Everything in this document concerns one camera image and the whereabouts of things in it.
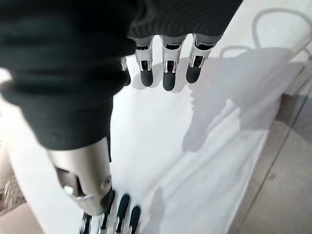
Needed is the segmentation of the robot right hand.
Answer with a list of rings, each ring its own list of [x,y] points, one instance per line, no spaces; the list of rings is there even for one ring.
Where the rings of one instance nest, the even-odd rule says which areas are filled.
[[[186,73],[195,83],[239,0],[3,0],[0,65],[11,80],[3,98],[20,107],[48,151],[62,187],[88,214],[112,199],[113,96],[130,83],[135,55],[141,81],[153,82],[152,40],[163,51],[163,87],[175,85],[181,47],[194,41]]]

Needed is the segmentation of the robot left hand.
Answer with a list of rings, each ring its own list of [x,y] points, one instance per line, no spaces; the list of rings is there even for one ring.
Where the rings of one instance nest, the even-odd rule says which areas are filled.
[[[97,234],[138,234],[140,233],[140,216],[141,207],[135,205],[132,209],[131,197],[129,194],[124,194],[119,201],[117,214],[112,217],[113,204],[117,194],[112,191],[112,201],[107,210],[100,216],[95,229]]]

